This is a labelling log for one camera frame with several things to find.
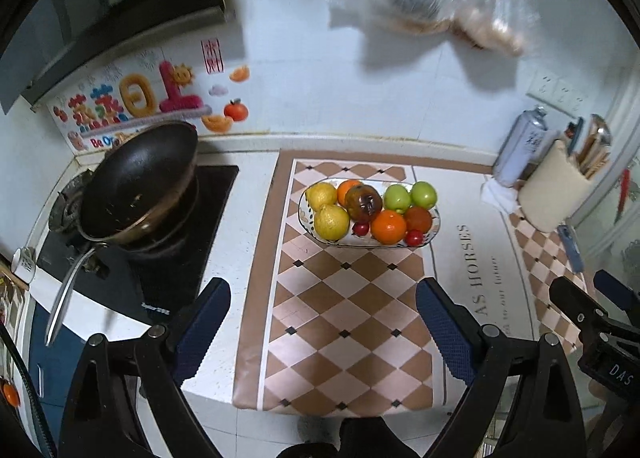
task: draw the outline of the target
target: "spray can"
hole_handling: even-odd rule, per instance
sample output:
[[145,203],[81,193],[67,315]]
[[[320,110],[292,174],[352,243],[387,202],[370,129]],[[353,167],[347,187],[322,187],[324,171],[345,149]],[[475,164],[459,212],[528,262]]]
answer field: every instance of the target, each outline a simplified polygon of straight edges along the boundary
[[536,106],[523,112],[511,129],[494,165],[494,178],[503,187],[512,187],[545,138],[545,109]]

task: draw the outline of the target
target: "blue cabinet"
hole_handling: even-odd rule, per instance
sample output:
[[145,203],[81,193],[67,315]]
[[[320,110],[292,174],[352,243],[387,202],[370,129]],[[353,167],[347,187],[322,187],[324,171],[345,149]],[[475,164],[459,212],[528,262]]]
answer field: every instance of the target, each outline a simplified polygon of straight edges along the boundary
[[84,341],[66,327],[62,327],[51,347],[44,345],[49,312],[36,305],[31,325],[29,374],[41,394],[40,402],[53,437],[58,440],[62,412],[71,380],[84,348]]

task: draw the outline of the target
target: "stove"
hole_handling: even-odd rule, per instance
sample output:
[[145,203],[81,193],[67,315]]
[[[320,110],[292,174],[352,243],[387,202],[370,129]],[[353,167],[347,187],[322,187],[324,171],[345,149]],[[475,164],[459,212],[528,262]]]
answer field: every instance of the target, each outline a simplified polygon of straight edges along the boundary
[[[78,273],[75,291],[145,324],[167,323],[198,296],[211,245],[238,171],[235,165],[198,166],[197,198],[190,205],[193,210],[171,239],[144,254],[117,246],[101,248]],[[89,245],[78,232],[72,214],[81,185],[79,177],[68,186],[67,193],[61,193],[38,255],[37,265],[59,281]]]

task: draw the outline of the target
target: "white cloth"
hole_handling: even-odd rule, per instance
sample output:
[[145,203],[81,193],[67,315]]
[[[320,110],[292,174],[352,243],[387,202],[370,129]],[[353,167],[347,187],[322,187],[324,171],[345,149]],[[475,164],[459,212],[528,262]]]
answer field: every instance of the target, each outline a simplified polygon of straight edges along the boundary
[[512,188],[502,187],[495,178],[490,178],[482,184],[480,199],[504,214],[514,213],[518,209],[518,192]]

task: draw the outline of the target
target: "oval plate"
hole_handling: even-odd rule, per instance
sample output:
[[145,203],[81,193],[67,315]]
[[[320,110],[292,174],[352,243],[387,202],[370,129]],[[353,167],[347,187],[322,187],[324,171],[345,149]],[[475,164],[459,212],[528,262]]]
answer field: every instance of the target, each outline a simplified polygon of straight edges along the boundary
[[[326,180],[322,180],[323,182],[328,182],[333,185],[335,188],[347,180],[352,180],[349,178],[327,178]],[[378,180],[360,180],[364,185],[370,185],[378,191],[380,196],[385,195],[385,191],[387,188],[394,184],[400,184],[405,187],[408,191],[411,191],[411,187],[414,186],[411,183],[403,183],[403,182],[381,182]],[[418,247],[411,248],[419,248],[424,247],[425,245],[431,243],[432,239],[436,237],[436,234],[440,231],[440,213],[438,212],[437,207],[433,207],[429,210],[431,216],[433,217],[433,225],[429,232],[425,233],[422,237],[422,244]],[[355,236],[351,232],[351,227],[353,227],[353,221],[351,221],[348,234],[341,240],[337,242],[328,242],[325,239],[322,239],[320,236],[316,234],[316,230],[314,229],[314,219],[316,217],[316,213],[311,209],[309,203],[306,201],[306,190],[302,193],[300,197],[300,203],[298,204],[298,219],[300,220],[300,224],[304,227],[305,231],[313,236],[314,239],[318,240],[321,243],[327,245],[335,245],[336,247],[367,247],[367,248],[407,248],[408,245],[402,240],[400,243],[395,245],[383,245],[376,239],[372,237],[369,233],[364,237]]]

